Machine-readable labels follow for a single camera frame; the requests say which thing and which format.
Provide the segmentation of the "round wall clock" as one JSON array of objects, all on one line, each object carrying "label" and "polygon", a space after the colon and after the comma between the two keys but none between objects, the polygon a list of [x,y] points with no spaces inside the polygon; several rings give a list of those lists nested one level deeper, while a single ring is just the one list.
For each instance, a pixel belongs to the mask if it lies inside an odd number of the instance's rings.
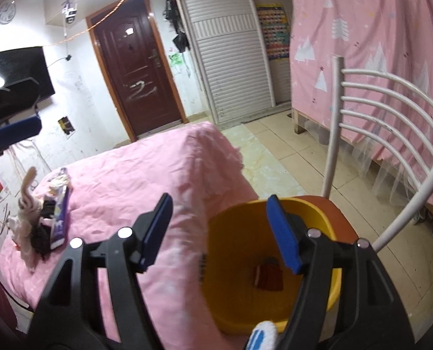
[{"label": "round wall clock", "polygon": [[17,7],[14,0],[4,0],[0,2],[0,24],[8,25],[11,23],[17,13]]}]

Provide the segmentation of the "pink patterned bed curtain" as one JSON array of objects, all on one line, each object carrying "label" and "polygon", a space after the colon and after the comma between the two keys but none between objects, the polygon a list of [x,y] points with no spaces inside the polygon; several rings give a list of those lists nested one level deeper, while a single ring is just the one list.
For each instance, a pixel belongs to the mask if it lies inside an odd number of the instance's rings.
[{"label": "pink patterned bed curtain", "polygon": [[[293,0],[292,107],[322,144],[331,117],[331,61],[404,77],[433,99],[433,0]],[[356,149],[353,163],[371,160]]]}]

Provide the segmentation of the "colourful wall chart poster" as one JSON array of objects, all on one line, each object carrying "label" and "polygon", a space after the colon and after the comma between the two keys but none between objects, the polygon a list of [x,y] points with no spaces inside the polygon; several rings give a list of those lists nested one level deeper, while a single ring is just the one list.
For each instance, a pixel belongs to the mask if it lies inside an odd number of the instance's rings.
[{"label": "colourful wall chart poster", "polygon": [[256,5],[269,60],[288,59],[290,25],[280,4]]}]

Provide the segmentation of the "pink bed sheet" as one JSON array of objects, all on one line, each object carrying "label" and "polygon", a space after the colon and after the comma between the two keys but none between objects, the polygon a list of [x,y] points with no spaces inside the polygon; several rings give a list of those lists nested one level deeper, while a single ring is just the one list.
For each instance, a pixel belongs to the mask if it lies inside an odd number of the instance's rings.
[{"label": "pink bed sheet", "polygon": [[[70,239],[108,240],[152,211],[163,194],[172,197],[173,214],[157,259],[137,276],[162,349],[240,348],[239,338],[217,329],[200,283],[209,220],[257,198],[243,175],[240,151],[213,124],[201,122],[80,160],[67,170],[73,186],[67,211]],[[3,248],[0,269],[34,313],[64,251],[28,272],[11,248]],[[119,340],[105,269],[98,271],[98,279],[106,336]]]}]

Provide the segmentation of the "white louvered wardrobe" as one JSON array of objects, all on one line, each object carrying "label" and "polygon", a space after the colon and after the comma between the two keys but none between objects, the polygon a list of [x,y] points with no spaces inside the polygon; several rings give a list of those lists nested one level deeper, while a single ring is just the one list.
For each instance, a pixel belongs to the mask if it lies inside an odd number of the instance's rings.
[{"label": "white louvered wardrobe", "polygon": [[215,123],[288,109],[277,101],[253,0],[178,0]]}]

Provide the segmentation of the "purple goat milk packet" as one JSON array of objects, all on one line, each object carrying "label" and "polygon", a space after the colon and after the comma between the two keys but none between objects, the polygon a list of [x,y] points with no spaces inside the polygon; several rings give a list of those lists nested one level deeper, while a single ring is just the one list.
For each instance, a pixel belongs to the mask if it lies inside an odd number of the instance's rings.
[{"label": "purple goat milk packet", "polygon": [[49,191],[55,201],[50,235],[50,249],[52,251],[62,246],[65,242],[67,209],[71,188],[71,178],[66,167],[61,168],[58,175],[49,182]]}]

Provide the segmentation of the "dark red wooden door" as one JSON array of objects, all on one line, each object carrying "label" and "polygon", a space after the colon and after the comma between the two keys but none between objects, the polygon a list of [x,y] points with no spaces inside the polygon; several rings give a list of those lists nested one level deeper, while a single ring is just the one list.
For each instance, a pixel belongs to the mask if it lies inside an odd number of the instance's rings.
[{"label": "dark red wooden door", "polygon": [[102,77],[131,141],[189,120],[150,0],[120,0],[86,18]]}]

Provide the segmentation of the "white metal chair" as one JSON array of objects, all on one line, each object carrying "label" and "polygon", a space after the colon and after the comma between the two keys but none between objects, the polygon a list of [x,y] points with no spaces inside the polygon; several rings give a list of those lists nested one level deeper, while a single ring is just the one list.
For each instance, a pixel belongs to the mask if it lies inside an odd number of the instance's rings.
[{"label": "white metal chair", "polygon": [[365,158],[375,160],[412,196],[373,243],[381,251],[420,212],[433,195],[433,99],[395,73],[349,67],[331,61],[331,117],[322,197],[331,196],[345,133]]}]

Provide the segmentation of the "cream knitted sock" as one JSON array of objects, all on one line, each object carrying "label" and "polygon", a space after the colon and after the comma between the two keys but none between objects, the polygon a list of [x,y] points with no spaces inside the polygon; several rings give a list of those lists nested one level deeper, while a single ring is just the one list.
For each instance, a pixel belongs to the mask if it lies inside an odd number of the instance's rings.
[{"label": "cream knitted sock", "polygon": [[29,270],[36,266],[36,252],[31,245],[33,228],[39,224],[42,202],[34,197],[29,188],[37,175],[36,168],[30,167],[25,174],[20,187],[18,199],[18,213],[8,218],[8,226],[11,230],[11,239],[21,259]]}]

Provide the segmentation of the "yellow plastic basin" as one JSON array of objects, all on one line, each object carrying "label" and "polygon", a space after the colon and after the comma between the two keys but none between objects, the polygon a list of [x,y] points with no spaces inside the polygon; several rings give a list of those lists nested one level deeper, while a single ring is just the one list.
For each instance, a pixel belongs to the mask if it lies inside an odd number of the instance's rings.
[{"label": "yellow plastic basin", "polygon": [[265,206],[236,205],[209,222],[202,292],[226,334],[248,335],[261,321],[285,330],[299,294],[301,278],[283,265]]}]

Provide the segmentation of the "black hanging bag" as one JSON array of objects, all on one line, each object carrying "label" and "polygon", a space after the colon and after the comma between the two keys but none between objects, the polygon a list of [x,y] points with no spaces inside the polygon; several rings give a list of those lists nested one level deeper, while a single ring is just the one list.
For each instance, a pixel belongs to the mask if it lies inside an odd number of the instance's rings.
[{"label": "black hanging bag", "polygon": [[190,49],[189,40],[185,32],[179,31],[176,34],[176,37],[174,37],[173,43],[175,47],[178,49],[179,53],[185,53],[187,50]]}]

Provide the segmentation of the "black wall television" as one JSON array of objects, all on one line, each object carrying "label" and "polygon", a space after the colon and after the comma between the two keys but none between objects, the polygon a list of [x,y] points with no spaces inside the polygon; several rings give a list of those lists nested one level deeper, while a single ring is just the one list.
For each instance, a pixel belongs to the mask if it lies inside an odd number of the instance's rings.
[{"label": "black wall television", "polygon": [[0,123],[55,94],[43,48],[0,52]]}]

